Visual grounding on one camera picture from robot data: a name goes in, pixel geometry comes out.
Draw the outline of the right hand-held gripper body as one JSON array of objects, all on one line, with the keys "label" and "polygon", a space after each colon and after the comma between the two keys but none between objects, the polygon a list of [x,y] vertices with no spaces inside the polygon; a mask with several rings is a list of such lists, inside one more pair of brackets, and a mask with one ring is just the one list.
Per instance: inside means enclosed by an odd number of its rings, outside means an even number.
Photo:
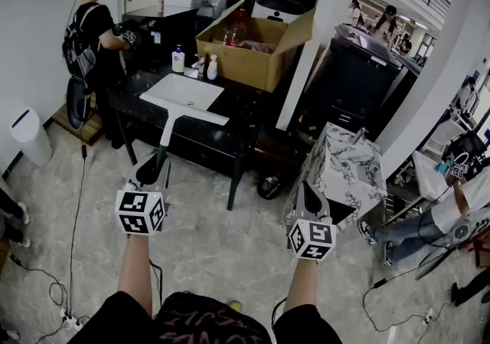
[{"label": "right hand-held gripper body", "polygon": [[296,218],[287,230],[287,248],[298,259],[324,260],[335,249],[336,234],[329,216],[315,221]]}]

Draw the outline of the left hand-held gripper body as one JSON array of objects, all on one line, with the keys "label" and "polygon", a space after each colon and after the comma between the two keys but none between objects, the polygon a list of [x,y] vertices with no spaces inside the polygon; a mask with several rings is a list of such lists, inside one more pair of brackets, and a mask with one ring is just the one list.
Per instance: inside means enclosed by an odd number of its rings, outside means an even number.
[{"label": "left hand-held gripper body", "polygon": [[161,232],[166,217],[165,194],[145,191],[127,182],[122,190],[117,191],[115,215],[127,235],[150,236]]}]

